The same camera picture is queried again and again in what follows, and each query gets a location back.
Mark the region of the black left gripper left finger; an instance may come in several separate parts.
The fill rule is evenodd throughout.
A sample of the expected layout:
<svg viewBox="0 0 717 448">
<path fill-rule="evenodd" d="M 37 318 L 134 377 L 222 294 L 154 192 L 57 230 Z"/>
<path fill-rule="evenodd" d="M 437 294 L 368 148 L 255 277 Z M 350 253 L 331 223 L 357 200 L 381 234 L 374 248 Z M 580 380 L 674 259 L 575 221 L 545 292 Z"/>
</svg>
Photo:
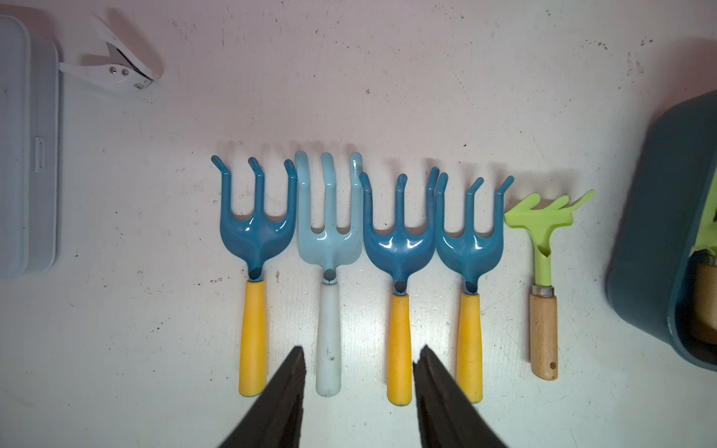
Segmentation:
<svg viewBox="0 0 717 448">
<path fill-rule="evenodd" d="M 297 345 L 220 447 L 298 447 L 305 379 L 304 349 Z"/>
</svg>

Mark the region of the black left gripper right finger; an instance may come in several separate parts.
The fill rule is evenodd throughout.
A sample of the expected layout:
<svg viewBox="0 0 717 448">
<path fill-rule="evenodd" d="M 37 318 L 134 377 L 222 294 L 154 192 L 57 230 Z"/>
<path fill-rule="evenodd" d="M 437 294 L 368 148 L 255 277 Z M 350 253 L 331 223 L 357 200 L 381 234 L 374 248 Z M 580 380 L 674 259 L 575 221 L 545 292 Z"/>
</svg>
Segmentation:
<svg viewBox="0 0 717 448">
<path fill-rule="evenodd" d="M 424 447 L 503 447 L 435 353 L 424 346 L 414 363 L 416 408 Z"/>
</svg>

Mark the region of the light blue rake pale handle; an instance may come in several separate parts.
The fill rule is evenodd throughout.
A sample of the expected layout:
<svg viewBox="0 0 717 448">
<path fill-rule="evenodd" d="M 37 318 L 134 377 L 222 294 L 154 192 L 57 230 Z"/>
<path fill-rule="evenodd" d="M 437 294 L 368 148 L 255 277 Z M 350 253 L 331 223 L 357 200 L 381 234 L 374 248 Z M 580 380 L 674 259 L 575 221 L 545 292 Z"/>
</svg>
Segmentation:
<svg viewBox="0 0 717 448">
<path fill-rule="evenodd" d="M 319 265 L 322 280 L 317 324 L 316 390 L 321 397 L 337 395 L 342 388 L 342 337 L 340 288 L 337 268 L 358 260 L 363 247 L 363 193 L 360 183 L 362 156 L 350 157 L 351 222 L 347 233 L 340 233 L 337 218 L 337 178 L 332 155 L 325 152 L 321 163 L 325 182 L 324 230 L 315 233 L 311 220 L 311 177 L 308 156 L 296 153 L 298 173 L 297 236 L 303 261 Z"/>
</svg>

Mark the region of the lime green hand tool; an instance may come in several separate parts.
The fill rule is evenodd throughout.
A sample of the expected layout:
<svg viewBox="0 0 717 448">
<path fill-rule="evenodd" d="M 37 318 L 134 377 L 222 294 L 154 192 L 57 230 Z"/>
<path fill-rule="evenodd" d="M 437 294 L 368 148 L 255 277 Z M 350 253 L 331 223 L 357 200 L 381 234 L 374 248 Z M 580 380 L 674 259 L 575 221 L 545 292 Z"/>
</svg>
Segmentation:
<svg viewBox="0 0 717 448">
<path fill-rule="evenodd" d="M 576 202 L 569 196 L 539 208 L 541 195 L 534 192 L 504 214 L 512 229 L 530 234 L 534 254 L 534 280 L 530 287 L 530 364 L 532 372 L 545 381 L 558 378 L 558 299 L 552 282 L 550 238 L 556 229 L 574 223 L 573 212 L 589 202 L 595 192 L 586 192 Z"/>
</svg>

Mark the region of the teal storage box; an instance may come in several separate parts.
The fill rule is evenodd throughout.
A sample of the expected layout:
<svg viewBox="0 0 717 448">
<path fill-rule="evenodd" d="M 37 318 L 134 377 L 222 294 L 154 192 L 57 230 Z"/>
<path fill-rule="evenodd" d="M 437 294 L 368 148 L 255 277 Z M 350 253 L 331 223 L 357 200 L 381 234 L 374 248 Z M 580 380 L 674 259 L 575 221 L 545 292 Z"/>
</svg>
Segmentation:
<svg viewBox="0 0 717 448">
<path fill-rule="evenodd" d="M 716 172 L 716 93 L 668 109 L 649 127 L 627 196 L 606 293 L 628 324 L 685 361 L 716 369 L 716 347 L 693 337 L 700 220 Z"/>
</svg>

